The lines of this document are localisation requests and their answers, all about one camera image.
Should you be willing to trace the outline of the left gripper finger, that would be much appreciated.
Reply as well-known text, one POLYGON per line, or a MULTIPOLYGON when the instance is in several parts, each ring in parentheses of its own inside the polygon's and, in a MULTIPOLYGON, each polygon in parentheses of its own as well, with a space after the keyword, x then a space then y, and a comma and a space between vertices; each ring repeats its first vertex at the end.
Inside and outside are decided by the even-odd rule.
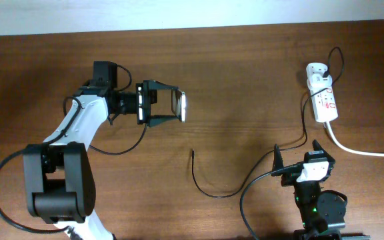
POLYGON ((164 122, 177 120, 175 115, 152 115, 147 122, 148 127, 156 127, 164 122))
POLYGON ((159 81, 148 80, 148 89, 149 90, 178 90, 177 86, 167 85, 159 81))

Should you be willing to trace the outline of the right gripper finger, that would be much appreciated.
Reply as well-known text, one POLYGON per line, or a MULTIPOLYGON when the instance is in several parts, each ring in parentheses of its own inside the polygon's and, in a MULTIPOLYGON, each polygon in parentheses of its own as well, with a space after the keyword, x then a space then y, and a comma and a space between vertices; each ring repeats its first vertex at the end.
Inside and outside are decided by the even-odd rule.
POLYGON ((272 171, 278 171, 278 170, 284 168, 283 158, 281 156, 281 150, 280 150, 278 144, 274 145, 273 153, 274 153, 274 160, 273 160, 272 171))
POLYGON ((326 156, 326 158, 328 159, 328 162, 330 163, 335 162, 334 158, 330 154, 328 154, 328 152, 326 152, 324 148, 322 148, 322 146, 319 144, 319 142, 316 139, 312 141, 312 146, 314 151, 322 151, 324 156, 326 156))

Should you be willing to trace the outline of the black smartphone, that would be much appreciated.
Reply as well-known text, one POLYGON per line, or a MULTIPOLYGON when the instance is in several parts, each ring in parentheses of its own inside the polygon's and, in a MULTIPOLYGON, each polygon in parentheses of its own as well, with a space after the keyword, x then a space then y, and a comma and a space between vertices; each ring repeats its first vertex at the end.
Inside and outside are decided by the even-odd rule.
POLYGON ((176 116, 180 122, 186 122, 186 94, 183 91, 176 89, 171 91, 171 97, 171 110, 174 116, 176 116))

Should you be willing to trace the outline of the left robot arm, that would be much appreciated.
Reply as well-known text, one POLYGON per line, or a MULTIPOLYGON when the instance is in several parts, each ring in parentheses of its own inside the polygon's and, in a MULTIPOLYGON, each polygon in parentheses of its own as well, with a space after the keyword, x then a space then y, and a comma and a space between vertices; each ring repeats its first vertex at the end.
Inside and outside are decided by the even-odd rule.
POLYGON ((70 98, 72 106, 64 110, 58 128, 23 153, 29 213, 70 239, 115 237, 95 211, 96 186, 87 154, 101 124, 128 114, 146 127, 186 119, 186 94, 176 86, 145 80, 132 93, 116 86, 114 80, 86 82, 70 98))

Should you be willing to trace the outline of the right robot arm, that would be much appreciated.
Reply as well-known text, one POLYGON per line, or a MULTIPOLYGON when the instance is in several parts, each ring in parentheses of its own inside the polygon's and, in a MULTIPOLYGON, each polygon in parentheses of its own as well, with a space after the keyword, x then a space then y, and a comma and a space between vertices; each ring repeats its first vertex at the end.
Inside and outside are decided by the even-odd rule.
POLYGON ((345 227, 347 196, 334 190, 322 190, 320 184, 331 176, 335 160, 314 140, 313 150, 301 162, 284 166, 281 150, 274 146, 273 177, 281 177, 283 187, 294 187, 295 204, 301 214, 302 230, 294 239, 340 239, 345 227))

